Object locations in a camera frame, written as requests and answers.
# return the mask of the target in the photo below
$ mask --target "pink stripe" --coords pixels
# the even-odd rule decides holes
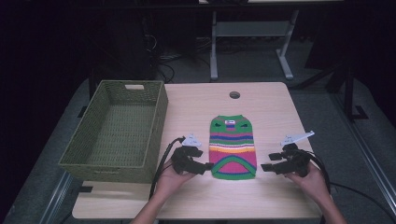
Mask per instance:
[[[248,169],[245,168],[245,166],[239,164],[238,162],[229,162],[225,165],[223,165],[220,169],[219,172],[222,173],[227,173],[227,174],[238,174],[238,173],[245,173],[247,172]]]
[[[241,152],[241,153],[226,153],[226,152],[219,152],[219,151],[210,151],[209,150],[209,161],[216,163],[219,160],[223,159],[224,157],[235,155],[240,158],[243,158],[253,166],[257,167],[257,160],[256,160],[256,152]]]

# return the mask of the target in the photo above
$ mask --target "basket handle hole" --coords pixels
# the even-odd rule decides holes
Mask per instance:
[[[125,85],[125,89],[130,91],[143,91],[145,86],[143,85]]]

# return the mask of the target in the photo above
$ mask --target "metal stand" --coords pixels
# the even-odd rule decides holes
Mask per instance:
[[[355,119],[368,119],[368,116],[364,112],[363,108],[360,105],[355,105],[358,114],[353,114],[352,105],[353,105],[353,73],[348,69],[346,73],[346,92],[345,92],[345,100],[344,100],[344,112],[348,117],[349,121],[354,122]]]
[[[217,80],[219,77],[216,57],[217,36],[285,36],[285,43],[282,49],[276,50],[276,55],[286,79],[293,79],[293,74],[290,71],[285,55],[298,13],[298,10],[294,10],[289,21],[217,21],[216,11],[214,11],[212,21],[212,51],[210,53],[210,78]]]

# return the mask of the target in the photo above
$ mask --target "human hand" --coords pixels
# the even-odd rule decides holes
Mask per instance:
[[[322,172],[312,162],[308,163],[307,170],[308,175],[305,177],[300,177],[294,173],[286,174],[285,177],[297,184],[316,203],[329,199],[330,194]]]
[[[172,167],[172,160],[169,160],[163,165],[163,172],[158,180],[154,196],[160,196],[166,200],[180,189],[185,182],[193,177],[195,177],[195,174],[192,173],[185,173],[182,175],[176,173],[175,169]]]

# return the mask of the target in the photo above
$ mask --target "table hole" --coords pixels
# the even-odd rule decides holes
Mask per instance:
[[[230,97],[233,99],[238,99],[239,97],[241,97],[241,94],[237,91],[232,91],[230,92]]]

